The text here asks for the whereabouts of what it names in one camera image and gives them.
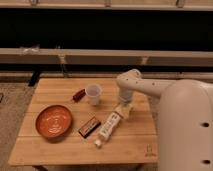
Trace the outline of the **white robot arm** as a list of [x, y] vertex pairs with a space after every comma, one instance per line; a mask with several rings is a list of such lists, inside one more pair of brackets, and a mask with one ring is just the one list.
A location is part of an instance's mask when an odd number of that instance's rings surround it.
[[213, 171], [213, 84], [194, 79], [144, 79], [137, 69], [117, 76], [118, 99], [135, 92], [159, 98], [158, 171]]

